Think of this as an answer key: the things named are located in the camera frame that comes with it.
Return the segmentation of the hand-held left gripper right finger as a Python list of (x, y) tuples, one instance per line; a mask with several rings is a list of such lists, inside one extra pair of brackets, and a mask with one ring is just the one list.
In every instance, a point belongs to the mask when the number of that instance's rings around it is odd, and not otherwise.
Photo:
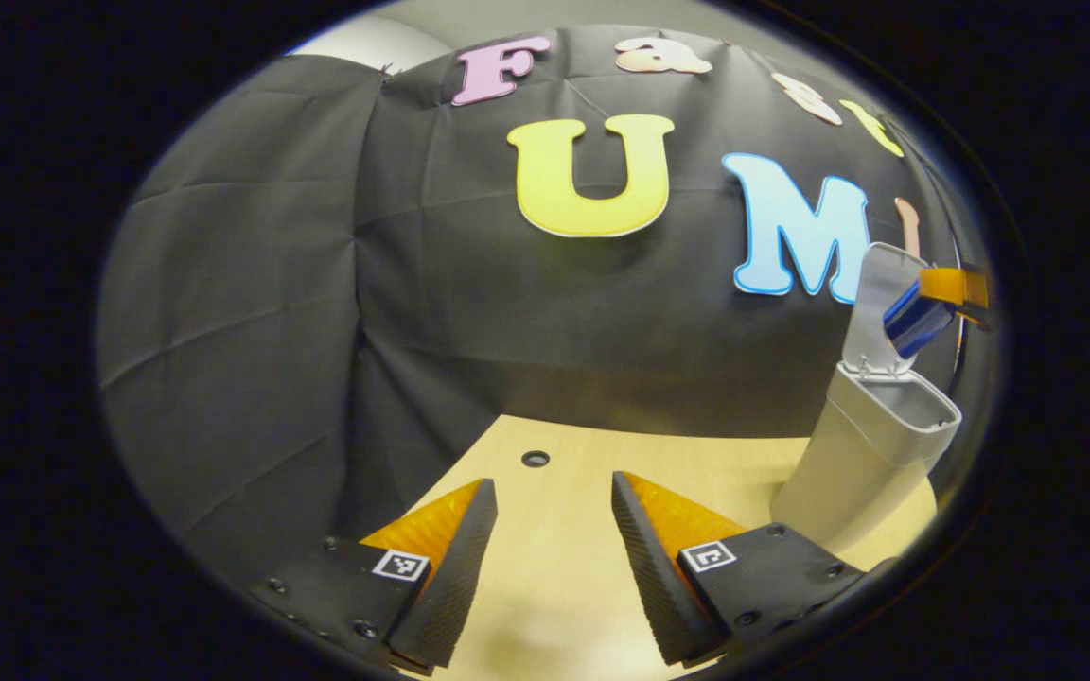
[(760, 655), (872, 581), (786, 523), (746, 528), (628, 471), (611, 475), (611, 513), (670, 665)]

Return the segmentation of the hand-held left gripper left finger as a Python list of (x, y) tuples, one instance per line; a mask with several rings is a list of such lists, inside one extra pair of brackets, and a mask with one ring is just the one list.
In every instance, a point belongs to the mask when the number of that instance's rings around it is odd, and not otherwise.
[(328, 537), (252, 583), (252, 599), (350, 662), (432, 674), (448, 667), (498, 516), (476, 479), (362, 540)]

